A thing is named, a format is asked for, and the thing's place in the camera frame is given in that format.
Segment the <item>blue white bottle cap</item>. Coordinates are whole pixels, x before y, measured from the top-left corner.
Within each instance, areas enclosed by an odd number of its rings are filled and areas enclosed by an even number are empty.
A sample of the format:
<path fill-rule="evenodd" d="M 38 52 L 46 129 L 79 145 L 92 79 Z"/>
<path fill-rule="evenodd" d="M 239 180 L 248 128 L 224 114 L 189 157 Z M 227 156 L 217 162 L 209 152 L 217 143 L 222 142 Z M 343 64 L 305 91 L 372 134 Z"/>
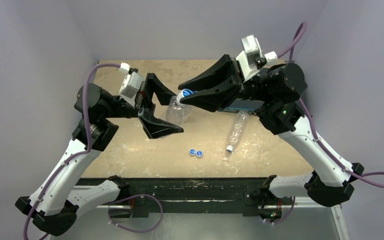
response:
<path fill-rule="evenodd" d="M 201 150 L 198 150 L 195 155 L 198 157 L 198 158 L 201 158 L 203 156 L 203 152 Z"/>

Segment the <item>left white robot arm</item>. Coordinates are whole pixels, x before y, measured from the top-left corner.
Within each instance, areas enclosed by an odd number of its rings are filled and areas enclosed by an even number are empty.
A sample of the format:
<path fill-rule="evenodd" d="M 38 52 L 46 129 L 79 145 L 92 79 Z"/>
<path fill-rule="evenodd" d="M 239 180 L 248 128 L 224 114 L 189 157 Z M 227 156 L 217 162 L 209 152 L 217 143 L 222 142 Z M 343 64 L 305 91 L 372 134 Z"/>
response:
<path fill-rule="evenodd" d="M 118 131 L 112 118 L 138 118 L 150 139 L 183 132 L 181 127 L 154 116 L 153 96 L 163 106 L 175 96 L 153 73 L 140 77 L 133 87 L 133 104 L 93 83 L 80 88 L 74 107 L 79 112 L 87 111 L 88 116 L 79 121 L 61 160 L 45 182 L 15 203 L 27 221 L 46 235 L 61 236 L 91 209 L 105 203 L 128 202 L 133 192 L 129 183 L 117 175 L 85 193 L 75 193 L 73 188 Z"/>

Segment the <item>clear bottle white cap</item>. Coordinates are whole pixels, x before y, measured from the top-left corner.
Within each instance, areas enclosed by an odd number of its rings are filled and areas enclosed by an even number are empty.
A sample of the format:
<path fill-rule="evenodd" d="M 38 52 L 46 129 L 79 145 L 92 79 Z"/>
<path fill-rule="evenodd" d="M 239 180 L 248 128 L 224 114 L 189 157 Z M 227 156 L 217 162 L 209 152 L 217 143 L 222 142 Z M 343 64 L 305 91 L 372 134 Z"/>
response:
<path fill-rule="evenodd" d="M 192 109 L 191 105 L 181 103 L 181 99 L 194 93 L 194 91 L 186 88 L 181 90 L 176 96 L 172 96 L 169 105 L 159 118 L 176 126 L 181 126 L 188 118 Z"/>

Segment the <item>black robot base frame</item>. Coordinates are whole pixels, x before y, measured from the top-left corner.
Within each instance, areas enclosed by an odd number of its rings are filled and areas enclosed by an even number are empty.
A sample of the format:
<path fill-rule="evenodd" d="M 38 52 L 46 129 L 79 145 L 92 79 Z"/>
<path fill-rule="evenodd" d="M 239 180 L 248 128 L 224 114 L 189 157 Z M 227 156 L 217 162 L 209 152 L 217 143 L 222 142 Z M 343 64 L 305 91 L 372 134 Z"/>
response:
<path fill-rule="evenodd" d="M 106 201 L 103 206 L 132 210 L 134 218 L 150 213 L 165 214 L 240 214 L 243 217 L 269 217 L 280 205 L 292 203 L 291 197 L 276 200 L 263 192 L 265 177 L 126 177 L 129 192 L 121 203 Z"/>

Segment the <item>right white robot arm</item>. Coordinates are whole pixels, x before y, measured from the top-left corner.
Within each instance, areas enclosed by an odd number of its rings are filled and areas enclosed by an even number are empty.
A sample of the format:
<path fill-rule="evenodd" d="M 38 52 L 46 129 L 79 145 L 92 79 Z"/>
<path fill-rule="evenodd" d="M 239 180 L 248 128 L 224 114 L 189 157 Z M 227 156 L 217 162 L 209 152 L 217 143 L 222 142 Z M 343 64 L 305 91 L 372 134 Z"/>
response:
<path fill-rule="evenodd" d="M 284 197 L 309 197 L 325 207 L 348 201 L 354 192 L 352 182 L 362 175 L 364 167 L 329 149 L 311 127 L 310 114 L 298 104 L 307 88 L 301 67 L 273 60 L 267 74 L 259 76 L 268 63 L 267 57 L 233 58 L 225 54 L 203 73 L 178 86 L 179 90 L 193 91 L 182 103 L 215 112 L 235 100 L 262 102 L 255 111 L 262 125 L 292 146 L 313 169 L 305 175 L 269 176 L 258 197 L 263 205 Z"/>

